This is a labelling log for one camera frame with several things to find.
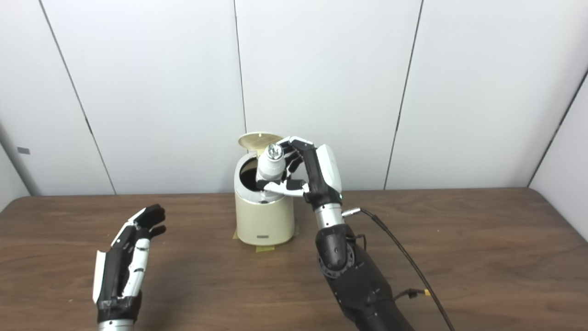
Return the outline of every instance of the robotic arm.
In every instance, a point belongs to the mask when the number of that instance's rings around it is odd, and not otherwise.
[[[291,179],[302,162],[308,183]],[[319,268],[343,314],[360,331],[414,331],[396,307],[386,278],[344,221],[360,209],[342,212],[341,179],[329,146],[316,148],[298,137],[280,140],[259,157],[256,181],[259,188],[304,197],[312,206],[319,226]]]
[[[98,307],[98,330],[133,331],[141,308],[151,239],[165,232],[158,204],[143,208],[123,224],[107,253],[98,251],[92,298]]]

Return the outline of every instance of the white wall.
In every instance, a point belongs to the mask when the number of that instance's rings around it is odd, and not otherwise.
[[[245,152],[233,0],[44,5],[117,193],[232,190]]]
[[[248,131],[329,144],[345,190],[382,189],[420,1],[235,5]]]
[[[585,81],[531,182],[588,240],[588,82]]]
[[[39,1],[0,2],[34,194],[231,191],[245,131],[331,145],[345,190],[526,186],[588,66],[582,0],[426,1],[404,99],[419,0],[42,3],[83,109]]]
[[[38,1],[0,2],[0,45],[0,138],[32,193],[112,194]]]
[[[12,200],[28,195],[20,176],[0,146],[0,211]]]
[[[587,1],[425,1],[386,188],[527,186],[586,67]]]

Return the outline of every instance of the wooden table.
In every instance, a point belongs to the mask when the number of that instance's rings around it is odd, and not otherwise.
[[[168,232],[152,243],[136,330],[355,330],[316,266],[315,217],[275,251],[234,240],[232,194],[27,197],[0,214],[0,329],[95,330],[96,249],[152,203]],[[457,330],[588,330],[588,245],[533,190],[356,191],[428,277]],[[348,221],[394,291],[422,287],[367,217]],[[429,297],[398,301],[418,331],[446,330]]]

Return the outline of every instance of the cream-colored trash can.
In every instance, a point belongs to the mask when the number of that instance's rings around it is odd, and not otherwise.
[[[235,168],[237,235],[246,244],[271,246],[294,235],[293,198],[255,186],[259,155],[281,139],[271,133],[249,133],[239,139],[239,145],[250,151]]]

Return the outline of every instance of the open lid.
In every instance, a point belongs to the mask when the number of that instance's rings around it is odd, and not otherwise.
[[[259,157],[268,145],[277,143],[282,139],[279,135],[269,132],[251,132],[239,138],[239,145],[250,151],[256,151]]]

